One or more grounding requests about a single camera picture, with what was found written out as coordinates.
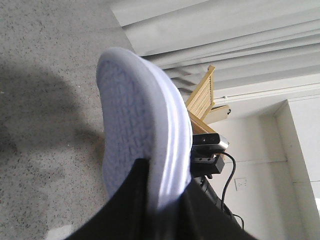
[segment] electrical outlet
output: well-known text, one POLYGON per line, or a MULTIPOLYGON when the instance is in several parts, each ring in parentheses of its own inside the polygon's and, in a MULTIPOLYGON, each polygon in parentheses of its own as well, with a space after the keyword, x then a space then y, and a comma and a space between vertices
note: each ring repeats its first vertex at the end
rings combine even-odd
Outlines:
POLYGON ((247 182, 247 178, 246 177, 241 177, 241 178, 235 178, 234 179, 234 183, 235 183, 235 189, 237 191, 241 191, 244 188, 247 187, 248 182, 247 182))

